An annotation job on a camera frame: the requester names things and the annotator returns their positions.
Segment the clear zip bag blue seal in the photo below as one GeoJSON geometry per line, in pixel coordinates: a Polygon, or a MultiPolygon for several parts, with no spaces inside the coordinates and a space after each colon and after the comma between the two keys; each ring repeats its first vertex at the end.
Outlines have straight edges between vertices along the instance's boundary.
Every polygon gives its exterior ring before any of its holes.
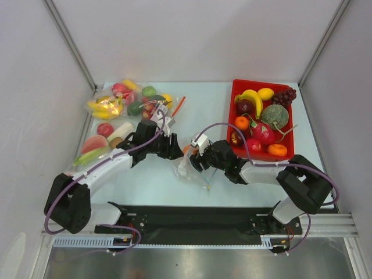
{"type": "Polygon", "coordinates": [[[172,162],[173,171],[177,179],[183,183],[194,186],[197,185],[209,192],[212,188],[217,169],[210,167],[201,173],[195,170],[190,164],[189,157],[196,151],[198,150],[191,147],[187,153],[184,153],[183,157],[174,160],[172,162]]]}

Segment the purple fake grapes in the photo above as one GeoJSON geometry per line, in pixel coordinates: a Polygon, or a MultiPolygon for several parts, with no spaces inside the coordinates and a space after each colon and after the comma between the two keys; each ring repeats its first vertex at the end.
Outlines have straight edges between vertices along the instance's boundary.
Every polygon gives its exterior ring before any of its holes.
{"type": "Polygon", "coordinates": [[[273,95],[272,104],[287,108],[297,97],[296,90],[289,87],[273,95]]]}

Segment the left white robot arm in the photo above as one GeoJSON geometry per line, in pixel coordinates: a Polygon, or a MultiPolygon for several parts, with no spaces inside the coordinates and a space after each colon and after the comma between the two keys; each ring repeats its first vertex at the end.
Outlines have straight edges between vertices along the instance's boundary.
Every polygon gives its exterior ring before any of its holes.
{"type": "Polygon", "coordinates": [[[148,154],[175,160],[183,157],[177,135],[167,133],[165,124],[151,120],[141,121],[132,135],[119,143],[111,153],[88,169],[74,175],[61,173],[55,177],[44,207],[44,228],[48,234],[49,221],[60,225],[61,230],[77,234],[86,226],[108,225],[114,232],[123,232],[128,218],[112,202],[93,204],[92,196],[110,179],[121,174],[148,154]]]}

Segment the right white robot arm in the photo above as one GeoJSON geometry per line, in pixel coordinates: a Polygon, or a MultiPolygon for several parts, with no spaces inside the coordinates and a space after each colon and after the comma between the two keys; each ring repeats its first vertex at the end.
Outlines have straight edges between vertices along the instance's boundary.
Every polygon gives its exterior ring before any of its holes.
{"type": "Polygon", "coordinates": [[[190,156],[190,163],[199,172],[213,167],[234,184],[281,186],[287,197],[273,207],[268,218],[274,233],[282,233],[304,213],[316,214],[333,189],[330,178],[301,155],[288,163],[258,164],[238,157],[226,140],[211,144],[207,139],[193,139],[191,146],[196,153],[190,156]]]}

